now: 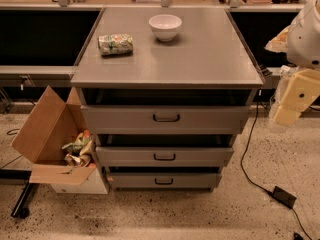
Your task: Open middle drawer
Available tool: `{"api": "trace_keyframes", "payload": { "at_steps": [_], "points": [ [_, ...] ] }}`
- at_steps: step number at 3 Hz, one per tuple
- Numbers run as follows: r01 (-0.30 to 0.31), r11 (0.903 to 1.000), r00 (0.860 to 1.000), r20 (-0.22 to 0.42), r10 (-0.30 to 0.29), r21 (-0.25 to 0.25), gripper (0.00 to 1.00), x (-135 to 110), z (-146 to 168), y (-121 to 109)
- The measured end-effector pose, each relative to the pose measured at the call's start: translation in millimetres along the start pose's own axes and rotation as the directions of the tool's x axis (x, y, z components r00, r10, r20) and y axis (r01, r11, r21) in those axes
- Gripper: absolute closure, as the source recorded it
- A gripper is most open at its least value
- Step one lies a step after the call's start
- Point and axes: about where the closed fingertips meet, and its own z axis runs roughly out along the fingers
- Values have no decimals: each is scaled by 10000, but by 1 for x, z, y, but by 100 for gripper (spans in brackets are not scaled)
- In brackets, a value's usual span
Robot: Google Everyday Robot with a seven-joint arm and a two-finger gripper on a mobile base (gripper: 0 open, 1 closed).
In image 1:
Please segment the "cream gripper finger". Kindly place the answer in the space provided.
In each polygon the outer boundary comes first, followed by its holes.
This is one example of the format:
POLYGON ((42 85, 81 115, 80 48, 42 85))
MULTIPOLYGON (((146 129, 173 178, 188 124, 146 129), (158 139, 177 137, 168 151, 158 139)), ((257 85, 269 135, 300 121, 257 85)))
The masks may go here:
POLYGON ((279 106, 274 114, 273 121, 282 126, 290 126, 300 117, 299 111, 279 106))

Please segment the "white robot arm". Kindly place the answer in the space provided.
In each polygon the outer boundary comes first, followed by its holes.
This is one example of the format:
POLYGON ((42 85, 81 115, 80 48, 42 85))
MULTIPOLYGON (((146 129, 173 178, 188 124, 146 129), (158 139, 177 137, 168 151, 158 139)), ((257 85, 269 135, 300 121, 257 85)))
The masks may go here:
POLYGON ((286 45, 287 60, 298 70, 281 78, 269 114, 282 126, 292 125, 320 96, 320 0, 310 0, 294 18, 286 45))

